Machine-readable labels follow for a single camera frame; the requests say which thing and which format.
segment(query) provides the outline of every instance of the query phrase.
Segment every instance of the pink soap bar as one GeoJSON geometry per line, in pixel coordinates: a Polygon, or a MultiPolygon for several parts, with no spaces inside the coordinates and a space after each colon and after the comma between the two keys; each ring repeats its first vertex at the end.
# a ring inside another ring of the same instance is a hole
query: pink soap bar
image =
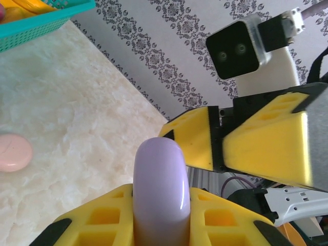
{"type": "Polygon", "coordinates": [[[16,134],[0,135],[0,171],[14,172],[27,166],[33,156],[31,144],[16,134]]]}

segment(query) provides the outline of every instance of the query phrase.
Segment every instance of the yellow object in basket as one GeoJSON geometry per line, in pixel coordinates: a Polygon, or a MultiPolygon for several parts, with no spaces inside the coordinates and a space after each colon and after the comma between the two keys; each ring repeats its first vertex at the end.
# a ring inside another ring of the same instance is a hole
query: yellow object in basket
{"type": "Polygon", "coordinates": [[[0,24],[57,10],[41,0],[2,0],[1,4],[5,7],[6,13],[0,24]]]}

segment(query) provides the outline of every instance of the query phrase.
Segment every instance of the black strap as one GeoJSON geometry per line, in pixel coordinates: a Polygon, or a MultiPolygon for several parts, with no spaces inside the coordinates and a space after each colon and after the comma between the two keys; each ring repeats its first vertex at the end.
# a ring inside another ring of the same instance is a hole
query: black strap
{"type": "Polygon", "coordinates": [[[314,83],[314,82],[320,82],[320,70],[321,70],[321,64],[323,57],[328,55],[328,48],[323,51],[312,63],[312,66],[310,68],[310,72],[308,75],[308,79],[306,81],[307,84],[314,83]]]}

